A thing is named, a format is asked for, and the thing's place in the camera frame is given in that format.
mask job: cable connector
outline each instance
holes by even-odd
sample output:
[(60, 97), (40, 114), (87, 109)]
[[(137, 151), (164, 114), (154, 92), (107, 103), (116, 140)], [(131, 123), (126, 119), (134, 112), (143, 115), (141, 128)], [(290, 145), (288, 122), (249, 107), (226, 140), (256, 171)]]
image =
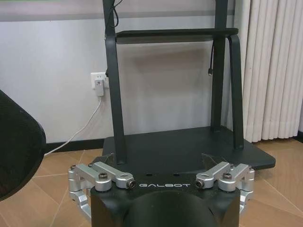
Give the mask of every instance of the cable connector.
[(213, 69), (211, 69), (211, 68), (208, 69), (208, 75), (209, 75), (209, 76), (212, 76), (212, 75), (213, 75), (213, 72), (214, 72)]

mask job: black platform base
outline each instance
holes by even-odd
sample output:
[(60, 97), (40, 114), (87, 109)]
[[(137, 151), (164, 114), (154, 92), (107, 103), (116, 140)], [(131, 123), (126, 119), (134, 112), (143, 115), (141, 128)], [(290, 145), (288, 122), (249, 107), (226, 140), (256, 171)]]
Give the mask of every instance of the black platform base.
[[(126, 135), (127, 163), (114, 164), (131, 173), (196, 173), (204, 170), (202, 153), (233, 163), (245, 163), (255, 170), (272, 168), (276, 160), (244, 141), (244, 150), (234, 150), (232, 132), (210, 127)], [(104, 141), (103, 155), (115, 152), (114, 138)]]

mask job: beige floor tile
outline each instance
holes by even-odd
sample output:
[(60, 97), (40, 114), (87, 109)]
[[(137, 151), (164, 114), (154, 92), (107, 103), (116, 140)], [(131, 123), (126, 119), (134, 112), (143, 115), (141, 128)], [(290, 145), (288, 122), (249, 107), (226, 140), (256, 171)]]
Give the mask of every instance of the beige floor tile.
[(282, 139), (275, 139), (275, 140), (262, 140), (258, 143), (254, 143), (257, 147), (264, 151), (270, 150), (283, 150), (283, 149), (291, 149), (294, 147), (302, 147), (303, 144), (299, 141), (294, 139), (282, 140)]
[(91, 224), (88, 221), (85, 221), (80, 227), (91, 227)]
[(273, 188), (269, 183), (267, 183), (263, 179), (255, 181), (254, 199), (267, 205), (303, 217), (303, 212), (301, 212), (288, 199), (286, 199), (275, 188)]
[(78, 164), (78, 160), (72, 158), (65, 152), (53, 153), (45, 156), (35, 176), (66, 174), (68, 168)]
[(303, 218), (257, 200), (250, 200), (240, 222), (245, 227), (302, 227)]
[(83, 154), (83, 150), (68, 151), (68, 152), (65, 152), (65, 154), (67, 154), (67, 155), (71, 156), (72, 158), (80, 161), (81, 156)]
[(9, 227), (6, 223), (3, 217), (0, 215), (0, 226), (1, 227)]
[(68, 188), (68, 175), (45, 176), (33, 178), (33, 181), (58, 204)]
[(82, 158), (80, 160), (80, 163), (88, 165), (90, 162), (92, 162), (97, 156), (102, 155), (103, 149), (93, 149), (93, 150), (85, 150)]
[(303, 211), (302, 151), (294, 148), (268, 151), (276, 158), (276, 166), (261, 171), (261, 176), (301, 211)]
[(10, 227), (49, 227), (58, 204), (34, 182), (0, 202), (0, 212)]
[(86, 219), (79, 212), (77, 205), (66, 193), (52, 227), (79, 227)]

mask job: silver metal bracket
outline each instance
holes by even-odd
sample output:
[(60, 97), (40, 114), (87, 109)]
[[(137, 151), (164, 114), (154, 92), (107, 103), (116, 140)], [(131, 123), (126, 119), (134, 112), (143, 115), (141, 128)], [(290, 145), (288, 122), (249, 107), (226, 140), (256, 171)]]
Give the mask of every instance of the silver metal bracket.
[(245, 210), (246, 202), (252, 198), (255, 171), (246, 164), (236, 167), (221, 162), (206, 172), (196, 175), (196, 186), (199, 189), (212, 188), (218, 181), (218, 187), (225, 192), (240, 190), (240, 213)]
[(95, 187), (96, 191), (106, 192), (112, 187), (112, 181), (121, 189), (132, 189), (135, 180), (132, 174), (121, 172), (103, 162), (91, 163), (89, 166), (79, 164), (71, 166), (68, 171), (69, 195), (80, 212), (91, 222), (91, 209), (87, 195)]

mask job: white curtain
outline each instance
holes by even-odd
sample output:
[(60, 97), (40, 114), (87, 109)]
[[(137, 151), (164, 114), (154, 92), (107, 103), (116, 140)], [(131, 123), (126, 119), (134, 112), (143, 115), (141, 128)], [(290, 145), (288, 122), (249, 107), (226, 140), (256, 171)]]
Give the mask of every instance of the white curtain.
[(244, 138), (298, 133), (303, 99), (303, 0), (236, 0)]

